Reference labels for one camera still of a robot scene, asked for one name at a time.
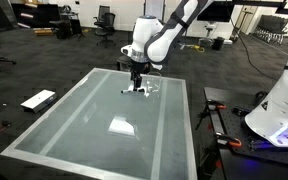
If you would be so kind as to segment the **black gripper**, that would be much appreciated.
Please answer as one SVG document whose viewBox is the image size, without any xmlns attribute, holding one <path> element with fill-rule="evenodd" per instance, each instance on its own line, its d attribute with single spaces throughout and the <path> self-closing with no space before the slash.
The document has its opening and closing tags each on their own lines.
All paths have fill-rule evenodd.
<svg viewBox="0 0 288 180">
<path fill-rule="evenodd" d="M 142 77 L 139 76 L 138 80 L 135 78 L 137 74 L 147 74 L 150 72 L 150 63 L 139 63 L 136 61 L 132 61 L 132 66 L 131 66 L 131 77 L 133 78 L 133 91 L 137 91 L 137 86 L 138 89 L 141 88 L 142 85 Z"/>
</svg>

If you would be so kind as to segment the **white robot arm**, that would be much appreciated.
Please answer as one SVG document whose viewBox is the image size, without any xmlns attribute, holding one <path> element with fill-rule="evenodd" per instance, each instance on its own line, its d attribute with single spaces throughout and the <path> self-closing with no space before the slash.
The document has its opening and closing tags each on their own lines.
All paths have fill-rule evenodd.
<svg viewBox="0 0 288 180">
<path fill-rule="evenodd" d="M 158 70 L 163 68 L 170 59 L 176 42 L 193 20 L 213 2 L 214 0 L 181 0 L 164 24 L 153 15 L 142 15 L 136 19 L 132 43 L 121 48 L 121 52 L 131 59 L 133 91 L 145 91 L 141 87 L 141 75 L 147 74 L 150 67 Z"/>
</svg>

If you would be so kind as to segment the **black perforated robot base table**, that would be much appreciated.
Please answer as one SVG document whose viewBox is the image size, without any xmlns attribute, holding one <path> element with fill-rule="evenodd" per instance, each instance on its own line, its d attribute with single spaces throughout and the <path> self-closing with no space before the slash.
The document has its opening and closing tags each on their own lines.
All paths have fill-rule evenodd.
<svg viewBox="0 0 288 180">
<path fill-rule="evenodd" d="M 222 180 L 288 180 L 288 150 L 274 148 L 267 140 L 255 134 L 244 122 L 243 116 L 232 112 L 233 108 L 252 110 L 255 95 L 217 88 L 204 88 L 204 96 L 219 101 L 226 109 L 213 109 L 206 105 L 204 110 L 212 124 L 212 153 L 199 167 L 199 178 L 205 177 L 206 169 L 213 172 L 219 168 Z M 232 147 L 219 140 L 220 132 L 241 141 L 241 147 Z"/>
</svg>

